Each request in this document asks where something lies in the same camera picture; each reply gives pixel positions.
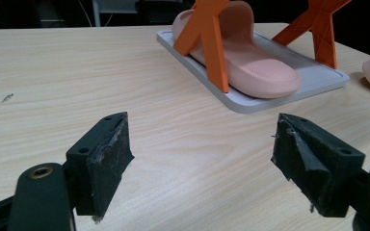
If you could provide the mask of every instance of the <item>light wood grain surface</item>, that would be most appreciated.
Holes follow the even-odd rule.
[[[284,24],[257,24],[268,37]],[[99,224],[78,230],[352,230],[271,163],[278,114],[305,117],[366,154],[370,56],[337,44],[339,90],[251,115],[230,111],[157,41],[167,27],[0,30],[0,200],[29,167],[62,164],[104,116],[128,112],[136,157]],[[311,35],[290,45],[312,56]],[[7,96],[13,96],[2,102]]]

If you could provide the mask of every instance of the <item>orange plastic holder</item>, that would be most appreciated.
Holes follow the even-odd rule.
[[[222,92],[229,92],[225,54],[219,14],[229,0],[196,0],[193,15],[185,25],[173,48],[186,56],[202,41],[208,79]]]
[[[315,60],[337,69],[332,14],[349,2],[351,0],[308,0],[308,10],[273,37],[273,41],[286,46],[311,29]]]

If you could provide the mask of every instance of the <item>dark background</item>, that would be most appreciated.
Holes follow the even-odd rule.
[[[245,0],[255,22],[291,22],[307,9],[308,0]],[[80,3],[86,10],[85,16]],[[87,27],[93,25],[91,0],[0,0],[0,29]],[[51,13],[51,22],[43,21]],[[110,19],[102,14],[102,23]],[[333,15],[335,40],[370,55],[370,0],[353,0]],[[107,26],[142,25],[135,14],[114,14]]]

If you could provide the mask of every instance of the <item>gray tray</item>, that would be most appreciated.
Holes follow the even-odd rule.
[[[320,64],[286,46],[263,37],[257,32],[254,32],[253,36],[258,46],[299,72],[302,77],[302,86],[299,90],[291,95],[275,99],[253,98],[232,86],[229,86],[228,93],[223,93],[208,80],[206,69],[202,64],[189,56],[182,56],[173,48],[174,40],[171,30],[159,31],[157,40],[185,65],[225,106],[236,113],[252,114],[322,92],[342,88],[350,79],[344,72]]]

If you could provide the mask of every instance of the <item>screw hole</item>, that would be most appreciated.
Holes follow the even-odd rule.
[[[352,154],[351,151],[350,150],[347,150],[347,149],[341,149],[340,151],[342,153],[344,153],[344,154],[347,154],[347,155],[351,155]]]
[[[45,176],[48,176],[52,173],[53,168],[52,167],[40,167],[30,174],[30,177],[32,179],[41,179]]]

